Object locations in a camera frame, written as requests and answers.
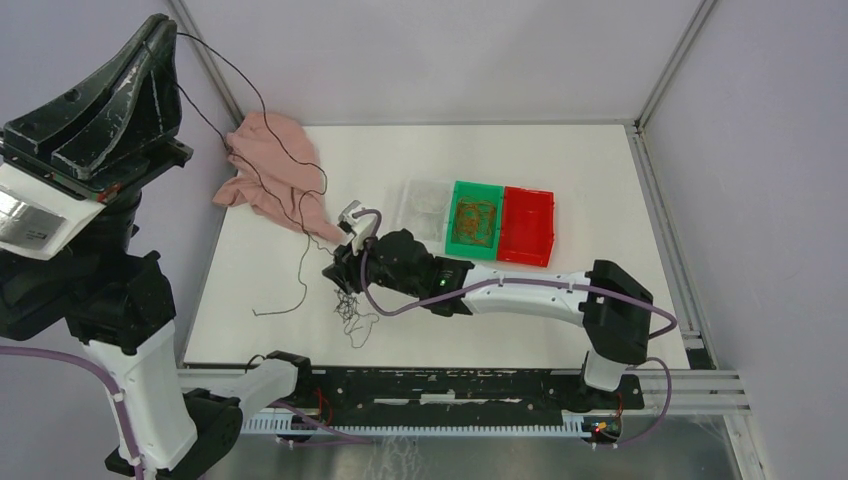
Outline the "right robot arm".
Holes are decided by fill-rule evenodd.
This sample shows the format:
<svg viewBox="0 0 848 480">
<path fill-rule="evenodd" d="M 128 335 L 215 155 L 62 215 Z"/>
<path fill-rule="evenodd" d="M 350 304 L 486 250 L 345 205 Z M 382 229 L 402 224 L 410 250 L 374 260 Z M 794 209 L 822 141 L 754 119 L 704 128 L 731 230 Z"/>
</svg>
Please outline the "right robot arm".
<svg viewBox="0 0 848 480">
<path fill-rule="evenodd" d="M 322 275 L 348 295 L 376 285 L 438 316 L 517 314 L 581 327 L 590 347 L 577 392 L 591 408 L 612 401 L 625 370 L 648 359 L 653 296 L 609 260 L 576 273 L 500 270 L 433 255 L 403 229 L 361 249 L 337 247 Z"/>
</svg>

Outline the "clear plastic bin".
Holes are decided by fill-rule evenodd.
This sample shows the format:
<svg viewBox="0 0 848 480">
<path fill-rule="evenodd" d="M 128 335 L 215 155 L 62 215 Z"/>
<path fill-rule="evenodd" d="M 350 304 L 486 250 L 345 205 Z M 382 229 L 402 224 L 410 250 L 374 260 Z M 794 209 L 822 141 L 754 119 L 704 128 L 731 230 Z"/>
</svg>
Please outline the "clear plastic bin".
<svg viewBox="0 0 848 480">
<path fill-rule="evenodd" d="M 444 251 L 454 181 L 409 178 L 399 196 L 392 230 L 408 230 L 431 251 Z"/>
</svg>

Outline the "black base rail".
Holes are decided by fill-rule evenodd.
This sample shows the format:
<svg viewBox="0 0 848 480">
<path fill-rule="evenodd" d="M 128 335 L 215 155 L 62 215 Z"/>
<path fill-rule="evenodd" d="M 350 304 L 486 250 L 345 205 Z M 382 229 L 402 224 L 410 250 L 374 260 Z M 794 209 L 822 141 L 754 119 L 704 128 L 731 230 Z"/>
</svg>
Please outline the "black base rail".
<svg viewBox="0 0 848 480">
<path fill-rule="evenodd" d="M 645 406 L 634 375 L 604 392 L 551 369 L 315 368 L 283 400 L 337 429 L 557 426 L 564 414 Z"/>
</svg>

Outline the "red plastic bin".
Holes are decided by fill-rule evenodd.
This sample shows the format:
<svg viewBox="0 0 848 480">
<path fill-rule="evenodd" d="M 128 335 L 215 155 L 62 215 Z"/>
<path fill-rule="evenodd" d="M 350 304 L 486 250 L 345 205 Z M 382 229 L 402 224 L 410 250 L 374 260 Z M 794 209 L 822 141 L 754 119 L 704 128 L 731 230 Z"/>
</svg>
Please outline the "red plastic bin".
<svg viewBox="0 0 848 480">
<path fill-rule="evenodd" d="M 545 268 L 554 242 L 554 193 L 506 186 L 496 260 Z"/>
</svg>

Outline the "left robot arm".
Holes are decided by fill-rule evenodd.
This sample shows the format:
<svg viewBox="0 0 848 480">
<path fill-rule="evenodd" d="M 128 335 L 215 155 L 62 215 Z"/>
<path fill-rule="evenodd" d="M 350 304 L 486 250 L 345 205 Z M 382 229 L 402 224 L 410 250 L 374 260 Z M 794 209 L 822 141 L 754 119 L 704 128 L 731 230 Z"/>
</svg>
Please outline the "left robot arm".
<svg viewBox="0 0 848 480">
<path fill-rule="evenodd" d="M 307 404 L 310 360 L 275 351 L 228 382 L 181 387 L 176 307 L 159 255 L 131 255 L 142 190 L 192 157 L 181 143 L 177 24 L 149 16 L 108 62 L 1 131 L 1 334 L 6 355 L 58 321 L 103 383 L 120 435 L 106 460 L 138 479 L 199 479 L 244 421 Z"/>
</svg>

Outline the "green plastic bin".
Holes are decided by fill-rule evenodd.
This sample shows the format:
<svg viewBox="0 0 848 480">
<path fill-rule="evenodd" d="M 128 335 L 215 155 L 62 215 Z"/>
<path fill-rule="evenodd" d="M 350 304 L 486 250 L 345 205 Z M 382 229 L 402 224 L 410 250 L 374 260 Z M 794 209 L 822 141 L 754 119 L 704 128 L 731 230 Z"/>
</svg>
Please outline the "green plastic bin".
<svg viewBox="0 0 848 480">
<path fill-rule="evenodd" d="M 505 187 L 456 181 L 449 208 L 445 253 L 494 261 L 500 240 Z"/>
</svg>

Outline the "pink cloth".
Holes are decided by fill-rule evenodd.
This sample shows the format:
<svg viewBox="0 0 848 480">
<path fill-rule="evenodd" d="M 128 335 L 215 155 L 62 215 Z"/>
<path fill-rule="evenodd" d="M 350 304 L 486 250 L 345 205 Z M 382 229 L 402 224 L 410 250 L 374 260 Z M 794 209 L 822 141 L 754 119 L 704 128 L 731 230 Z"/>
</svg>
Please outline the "pink cloth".
<svg viewBox="0 0 848 480">
<path fill-rule="evenodd" d="M 248 205 L 254 213 L 291 231 L 336 245 L 346 241 L 346 234 L 328 219 L 320 160 L 296 120 L 250 112 L 225 141 L 227 160 L 238 175 L 214 194 L 215 205 Z"/>
</svg>

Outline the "aluminium frame rail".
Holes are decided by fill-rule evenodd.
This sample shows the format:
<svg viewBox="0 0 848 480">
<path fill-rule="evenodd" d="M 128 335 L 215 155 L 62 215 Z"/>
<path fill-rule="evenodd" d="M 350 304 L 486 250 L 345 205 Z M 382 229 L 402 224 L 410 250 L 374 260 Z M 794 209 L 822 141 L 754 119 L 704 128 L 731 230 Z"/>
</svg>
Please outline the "aluminium frame rail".
<svg viewBox="0 0 848 480">
<path fill-rule="evenodd" d="M 226 382 L 245 373 L 232 365 L 198 365 L 180 368 L 185 389 Z M 639 392 L 645 408 L 659 413 L 667 394 L 671 395 L 669 415 L 743 415 L 750 412 L 739 375 L 728 370 L 671 370 L 668 383 L 663 370 L 636 369 L 630 372 L 640 380 Z"/>
</svg>

